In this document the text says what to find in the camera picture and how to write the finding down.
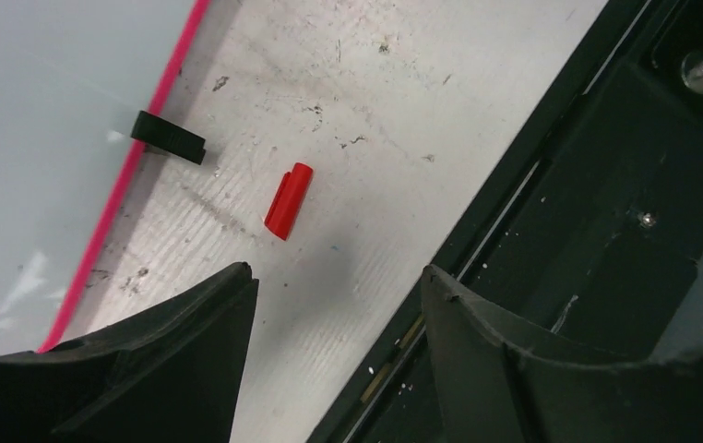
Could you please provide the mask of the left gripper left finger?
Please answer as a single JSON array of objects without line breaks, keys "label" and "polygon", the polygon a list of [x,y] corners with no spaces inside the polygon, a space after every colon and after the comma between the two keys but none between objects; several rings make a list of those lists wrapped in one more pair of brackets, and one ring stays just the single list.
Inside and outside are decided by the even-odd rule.
[{"label": "left gripper left finger", "polygon": [[226,442],[258,281],[236,262],[46,353],[0,355],[0,442]]}]

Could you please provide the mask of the red marker cap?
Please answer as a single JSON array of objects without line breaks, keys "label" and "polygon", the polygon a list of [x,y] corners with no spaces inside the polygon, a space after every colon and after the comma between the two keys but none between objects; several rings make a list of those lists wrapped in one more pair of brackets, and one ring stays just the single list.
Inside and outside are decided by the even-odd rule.
[{"label": "red marker cap", "polygon": [[304,202],[307,189],[311,183],[314,170],[301,162],[296,162],[292,169],[284,174],[273,198],[265,226],[279,239],[286,241]]}]

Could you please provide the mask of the pink framed whiteboard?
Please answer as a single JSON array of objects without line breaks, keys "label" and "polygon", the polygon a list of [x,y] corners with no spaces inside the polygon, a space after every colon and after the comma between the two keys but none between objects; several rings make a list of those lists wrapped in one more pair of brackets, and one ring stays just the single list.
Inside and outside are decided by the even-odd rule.
[{"label": "pink framed whiteboard", "polygon": [[62,338],[205,1],[0,1],[0,355]]}]

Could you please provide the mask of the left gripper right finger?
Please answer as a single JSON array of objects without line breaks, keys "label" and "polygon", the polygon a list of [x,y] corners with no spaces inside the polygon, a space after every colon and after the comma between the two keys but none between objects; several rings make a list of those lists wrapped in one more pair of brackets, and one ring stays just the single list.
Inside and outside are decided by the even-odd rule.
[{"label": "left gripper right finger", "polygon": [[703,442],[703,349],[655,361],[571,341],[436,266],[420,280],[450,442]]}]

